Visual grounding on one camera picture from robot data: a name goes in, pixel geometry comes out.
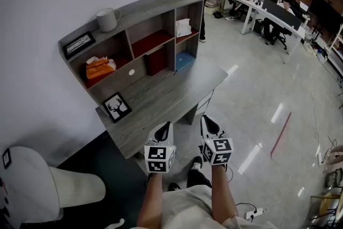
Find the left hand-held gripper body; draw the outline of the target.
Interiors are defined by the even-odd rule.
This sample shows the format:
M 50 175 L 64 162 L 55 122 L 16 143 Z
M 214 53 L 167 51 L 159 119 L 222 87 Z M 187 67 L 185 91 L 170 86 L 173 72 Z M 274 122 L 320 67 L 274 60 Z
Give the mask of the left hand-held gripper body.
M 144 146 L 146 169 L 149 173 L 168 173 L 175 160 L 174 141 L 148 141 Z

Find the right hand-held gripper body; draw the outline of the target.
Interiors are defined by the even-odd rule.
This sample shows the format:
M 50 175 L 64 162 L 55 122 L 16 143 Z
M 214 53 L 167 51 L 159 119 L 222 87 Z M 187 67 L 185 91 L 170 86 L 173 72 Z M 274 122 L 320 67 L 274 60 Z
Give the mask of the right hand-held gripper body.
M 225 165 L 234 152 L 233 140 L 231 138 L 205 139 L 203 141 L 202 155 L 204 161 L 211 166 Z

